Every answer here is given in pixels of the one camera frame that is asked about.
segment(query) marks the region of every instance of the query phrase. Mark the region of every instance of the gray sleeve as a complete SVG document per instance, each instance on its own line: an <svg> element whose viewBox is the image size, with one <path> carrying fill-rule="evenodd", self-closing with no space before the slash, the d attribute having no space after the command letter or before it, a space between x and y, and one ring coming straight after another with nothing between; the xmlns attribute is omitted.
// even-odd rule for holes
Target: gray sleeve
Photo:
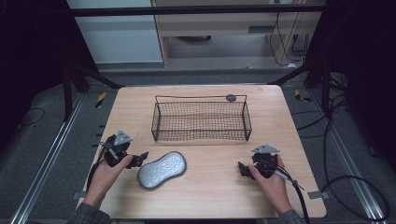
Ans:
<svg viewBox="0 0 396 224"><path fill-rule="evenodd" d="M300 216L294 210L289 210L279 217L279 224L302 224Z"/></svg>
<svg viewBox="0 0 396 224"><path fill-rule="evenodd" d="M81 203L67 224L110 224L110 216L99 209L85 203Z"/></svg>

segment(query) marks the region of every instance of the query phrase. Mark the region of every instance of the human hand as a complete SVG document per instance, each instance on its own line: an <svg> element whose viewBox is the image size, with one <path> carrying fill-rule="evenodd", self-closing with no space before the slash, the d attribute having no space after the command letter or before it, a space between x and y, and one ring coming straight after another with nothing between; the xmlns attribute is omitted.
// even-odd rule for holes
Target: human hand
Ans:
<svg viewBox="0 0 396 224"><path fill-rule="evenodd" d="M114 167L101 161L93 174L90 190L88 190L83 203L99 209L107 191L113 186L121 171L131 162L132 157L132 155L127 155Z"/></svg>
<svg viewBox="0 0 396 224"><path fill-rule="evenodd" d="M285 167L279 155L277 156L277 163L279 166ZM279 216L292 209L286 191L286 183L283 178L272 174L267 179L260 174L255 166L249 165L248 168L262 189L264 196L274 206Z"/></svg>

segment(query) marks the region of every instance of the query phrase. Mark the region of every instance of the oval sponge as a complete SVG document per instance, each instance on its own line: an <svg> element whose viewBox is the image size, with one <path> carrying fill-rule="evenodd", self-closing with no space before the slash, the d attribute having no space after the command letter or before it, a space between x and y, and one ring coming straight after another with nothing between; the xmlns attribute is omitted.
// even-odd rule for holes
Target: oval sponge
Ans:
<svg viewBox="0 0 396 224"><path fill-rule="evenodd" d="M137 173L137 180L144 189L156 189L167 180L183 175L186 169L183 155L172 151L157 161L143 165Z"/></svg>

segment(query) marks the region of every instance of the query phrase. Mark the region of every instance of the wire basket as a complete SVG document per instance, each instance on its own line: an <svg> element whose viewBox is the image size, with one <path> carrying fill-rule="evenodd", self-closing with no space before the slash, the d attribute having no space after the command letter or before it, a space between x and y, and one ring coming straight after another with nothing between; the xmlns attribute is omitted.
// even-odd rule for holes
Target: wire basket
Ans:
<svg viewBox="0 0 396 224"><path fill-rule="evenodd" d="M155 141L246 140L251 134L246 95L156 96L151 132Z"/></svg>

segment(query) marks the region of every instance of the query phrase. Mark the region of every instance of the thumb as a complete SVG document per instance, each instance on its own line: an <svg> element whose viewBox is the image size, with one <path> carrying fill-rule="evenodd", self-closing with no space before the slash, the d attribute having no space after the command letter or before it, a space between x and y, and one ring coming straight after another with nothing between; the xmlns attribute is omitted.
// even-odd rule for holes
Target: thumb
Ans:
<svg viewBox="0 0 396 224"><path fill-rule="evenodd" d="M132 157L133 157L133 155L126 155L124 158L122 158L122 160L116 166L119 169L123 170L127 165L129 165L129 163L132 160Z"/></svg>
<svg viewBox="0 0 396 224"><path fill-rule="evenodd" d="M249 165L248 169L250 170L251 175L253 175L253 177L255 179L259 178L259 176L261 176L262 174L260 174L259 170L254 166L254 165Z"/></svg>

